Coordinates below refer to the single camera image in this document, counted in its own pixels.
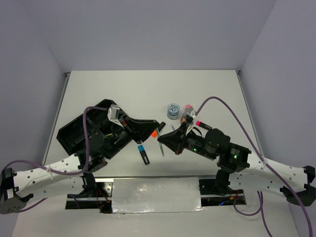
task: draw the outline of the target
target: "small bottle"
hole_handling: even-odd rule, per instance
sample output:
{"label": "small bottle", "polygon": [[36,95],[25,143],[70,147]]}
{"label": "small bottle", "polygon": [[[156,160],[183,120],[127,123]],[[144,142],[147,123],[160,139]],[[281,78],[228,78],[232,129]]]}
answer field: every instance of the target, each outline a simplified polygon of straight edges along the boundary
{"label": "small bottle", "polygon": [[167,117],[169,119],[175,120],[178,118],[180,112],[180,107],[177,104],[170,104],[168,105],[168,110],[167,110]]}
{"label": "small bottle", "polygon": [[182,114],[182,117],[180,119],[180,123],[183,123],[186,120],[185,117],[187,115],[192,116],[193,115],[193,114],[191,114],[192,111],[194,111],[192,105],[186,105],[185,108],[184,108],[184,112]]}

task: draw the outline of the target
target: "white table surface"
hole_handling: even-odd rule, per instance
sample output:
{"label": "white table surface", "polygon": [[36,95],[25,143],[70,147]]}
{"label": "white table surface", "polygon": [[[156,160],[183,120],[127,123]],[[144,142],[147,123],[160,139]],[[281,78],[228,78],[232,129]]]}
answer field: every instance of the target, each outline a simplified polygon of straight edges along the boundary
{"label": "white table surface", "polygon": [[[46,164],[68,155],[56,139],[58,130],[103,99],[114,100],[130,117],[166,122],[162,134],[178,128],[180,120],[167,118],[167,106],[177,103],[182,109],[191,104],[195,109],[209,96],[218,96],[237,114],[255,144],[254,131],[236,72],[210,70],[180,71],[72,71],[48,149]],[[231,142],[251,147],[239,125],[219,101],[211,100],[199,119],[222,130]],[[156,139],[144,144],[151,162],[144,165],[135,142],[130,142],[109,164],[94,173],[95,177],[212,175],[218,169],[215,161],[184,150],[176,156],[164,146],[162,157]]]}
{"label": "white table surface", "polygon": [[[74,71],[64,95],[46,163],[67,157],[56,140],[58,129],[80,115],[87,106],[113,99],[131,117],[156,119],[167,123],[163,133],[171,131],[166,116],[169,103],[198,108],[209,96],[225,100],[254,140],[254,131],[235,71]],[[242,130],[229,111],[218,101],[210,101],[200,120],[221,129],[232,142],[250,148]],[[145,166],[134,142],[119,152],[97,173],[97,177],[162,176],[216,174],[216,162],[184,151],[176,156],[166,147],[160,154],[154,138],[144,143],[150,165]],[[254,190],[244,190],[248,213],[258,209]],[[297,237],[298,233],[283,197],[264,193],[267,224],[274,237]],[[192,213],[99,214],[97,210],[65,210],[66,196],[52,197],[40,206],[19,214],[14,237],[265,237],[261,216],[245,217],[232,206],[207,207]]]}

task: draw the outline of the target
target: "white wall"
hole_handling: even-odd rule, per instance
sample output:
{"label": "white wall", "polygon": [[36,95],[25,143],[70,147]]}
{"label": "white wall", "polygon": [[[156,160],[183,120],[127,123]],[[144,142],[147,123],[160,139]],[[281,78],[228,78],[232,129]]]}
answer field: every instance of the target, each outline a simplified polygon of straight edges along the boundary
{"label": "white wall", "polygon": [[[315,12],[315,0],[277,0],[241,70],[265,155],[298,167],[316,166]],[[300,207],[291,210],[308,236]],[[315,232],[315,203],[308,213]]]}
{"label": "white wall", "polygon": [[[41,162],[64,80],[28,13],[15,0],[0,0],[0,167]],[[16,217],[0,215],[2,237],[11,236]]]}
{"label": "white wall", "polygon": [[276,0],[21,0],[64,71],[241,69]]}

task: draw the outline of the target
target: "blue cap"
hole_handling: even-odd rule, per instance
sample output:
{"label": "blue cap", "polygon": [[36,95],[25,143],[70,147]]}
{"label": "blue cap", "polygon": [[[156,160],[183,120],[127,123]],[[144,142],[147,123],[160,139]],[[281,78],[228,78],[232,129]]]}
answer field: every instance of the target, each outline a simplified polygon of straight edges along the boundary
{"label": "blue cap", "polygon": [[145,149],[144,149],[143,145],[139,145],[139,146],[138,146],[138,150],[139,150],[139,152],[142,152],[142,151],[144,151]]}

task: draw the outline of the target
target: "red marker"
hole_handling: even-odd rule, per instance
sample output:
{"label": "red marker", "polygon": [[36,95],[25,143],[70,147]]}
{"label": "red marker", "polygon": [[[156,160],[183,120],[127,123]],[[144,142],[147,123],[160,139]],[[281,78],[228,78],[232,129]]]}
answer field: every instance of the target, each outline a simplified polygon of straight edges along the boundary
{"label": "red marker", "polygon": [[211,130],[212,129],[212,127],[208,126],[207,124],[205,124],[204,122],[201,122],[201,121],[197,121],[196,125],[201,127],[201,128],[204,128],[206,130]]}

